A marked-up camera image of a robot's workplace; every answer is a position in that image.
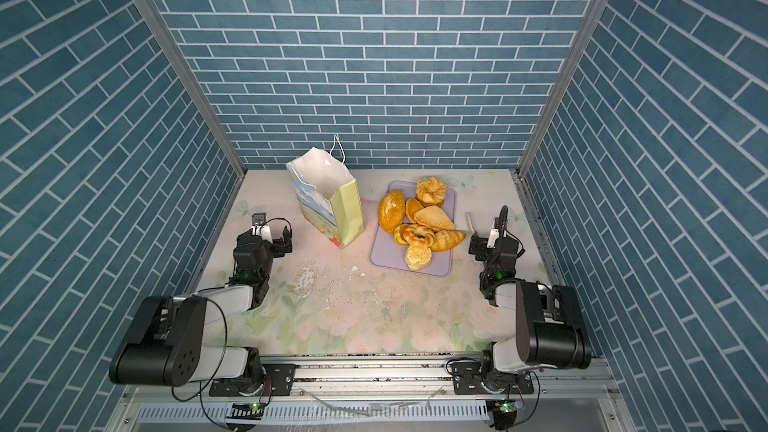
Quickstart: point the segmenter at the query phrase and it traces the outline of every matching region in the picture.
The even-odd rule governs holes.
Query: tray
[[[387,193],[390,193],[393,190],[402,190],[402,193],[406,196],[406,200],[416,197],[416,184],[414,182],[403,182],[402,180],[392,181],[389,183]],[[456,213],[456,191],[452,188],[448,189],[442,210],[446,213],[448,218],[453,220],[453,216]],[[410,223],[408,217],[405,217],[403,220]],[[407,248],[408,245],[398,245],[395,243],[392,236],[384,232],[382,226],[379,226],[377,223],[376,234],[373,235],[373,245],[371,246],[371,264],[374,264],[377,267],[414,272],[409,269],[408,264],[406,264],[405,256]],[[451,273],[452,253],[453,249],[445,252],[433,252],[432,263],[429,264],[429,267],[415,271],[415,273],[433,275],[435,277],[447,276]]]

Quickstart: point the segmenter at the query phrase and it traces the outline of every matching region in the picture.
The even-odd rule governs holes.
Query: paper bag
[[[357,180],[325,150],[313,147],[286,164],[306,220],[339,248],[362,233]]]

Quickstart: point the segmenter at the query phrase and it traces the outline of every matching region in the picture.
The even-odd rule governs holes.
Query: tabletop
[[[466,352],[513,337],[514,313],[491,306],[478,290],[482,264],[468,254],[468,236],[453,249],[451,273],[444,278],[378,268],[369,260],[376,207],[388,184],[437,176],[456,190],[457,230],[468,231],[469,212],[472,226],[487,237],[494,217],[507,206],[508,230],[526,248],[517,277],[548,284],[509,170],[351,172],[366,228],[339,249],[304,219],[287,171],[248,171],[197,289],[226,282],[236,237],[250,229],[255,212],[290,220],[293,253],[275,259],[262,305],[229,318],[228,344],[268,355]],[[208,325],[204,341],[221,344],[223,329],[220,321]]]

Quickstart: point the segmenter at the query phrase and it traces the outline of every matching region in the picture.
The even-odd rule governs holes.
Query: yellow pastry
[[[402,237],[402,230],[407,227],[408,224],[400,224],[399,226],[395,227],[395,231],[393,235],[395,236],[395,242],[398,243],[398,245],[408,245],[408,242]]]
[[[409,245],[406,250],[406,264],[408,268],[417,271],[428,267],[432,263],[432,250],[429,247]]]
[[[447,193],[448,186],[437,177],[423,178],[416,184],[416,198],[425,207],[442,207]]]
[[[379,202],[379,225],[384,232],[391,234],[395,227],[402,224],[406,216],[406,197],[402,190],[393,190]]]
[[[451,219],[437,206],[424,207],[423,209],[416,211],[416,213],[413,214],[413,217],[418,224],[427,226],[432,230],[456,229],[456,226],[453,225]]]
[[[423,208],[424,206],[422,203],[415,198],[408,199],[408,202],[406,202],[406,217],[408,217],[408,220],[411,222],[411,224],[416,224],[416,219],[414,219],[413,214]]]
[[[430,245],[433,252],[445,252],[462,243],[466,237],[464,232],[455,230],[439,230],[435,232],[435,243]]]
[[[431,247],[435,243],[435,233],[427,226],[406,226],[402,230],[402,237],[409,245],[419,247]]]

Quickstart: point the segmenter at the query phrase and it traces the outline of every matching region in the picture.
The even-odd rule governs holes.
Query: pile of bread
[[[408,245],[406,264],[412,271],[429,266],[433,252],[444,252],[460,244],[464,232],[457,232],[442,210],[448,187],[437,177],[416,184],[416,198],[406,201],[401,190],[393,190],[379,203],[379,225],[393,234],[399,245]]]

